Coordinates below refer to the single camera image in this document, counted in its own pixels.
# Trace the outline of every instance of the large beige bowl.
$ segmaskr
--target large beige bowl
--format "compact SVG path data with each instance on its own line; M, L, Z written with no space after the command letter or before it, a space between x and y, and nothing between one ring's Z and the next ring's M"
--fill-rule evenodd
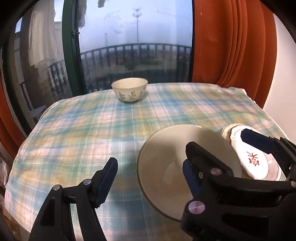
M142 78L125 78L111 84L116 96L125 102L134 102L146 91L148 80Z
M182 172L185 147L194 141L242 177L240 162L231 145L219 134L197 125L173 125L154 133L144 144L138 159L138 180L148 203L160 214L181 220L192 199Z

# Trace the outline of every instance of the table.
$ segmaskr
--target table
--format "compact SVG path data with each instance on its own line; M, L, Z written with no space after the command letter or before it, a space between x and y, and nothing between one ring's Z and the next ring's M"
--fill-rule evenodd
M277 124L238 88L212 84L161 83L144 98L123 103L113 90L54 103L20 147L6 187L5 207L27 231L54 184L74 186L118 160L117 176L97 215L107 240L192 240L179 223L154 211L137 180L142 145L157 130L192 123L219 131L231 123L265 135L286 137ZM82 240L75 206L77 240Z

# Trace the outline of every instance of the red floral design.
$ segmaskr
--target red floral design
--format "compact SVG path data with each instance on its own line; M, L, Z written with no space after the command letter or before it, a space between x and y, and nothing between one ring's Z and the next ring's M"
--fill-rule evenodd
M257 154L254 155L253 153L250 153L250 152L247 152L248 153L248 156L249 156L249 161L250 163L253 163L255 166L258 165L259 166L259 160L258 157L257 157Z

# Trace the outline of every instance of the white wall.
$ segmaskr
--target white wall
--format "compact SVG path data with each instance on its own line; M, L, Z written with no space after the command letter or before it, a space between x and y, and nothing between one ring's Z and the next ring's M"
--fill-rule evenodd
M263 110L296 143L296 43L274 15L277 57L274 77Z

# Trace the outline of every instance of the sky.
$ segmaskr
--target sky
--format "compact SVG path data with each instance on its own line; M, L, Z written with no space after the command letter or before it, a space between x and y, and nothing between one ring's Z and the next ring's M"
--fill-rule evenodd
M56 22L62 21L63 4L54 0ZM192 0L106 0L102 8L98 0L87 0L86 5L85 26L79 28L81 52L137 43L135 8L141 8L140 43L192 44Z

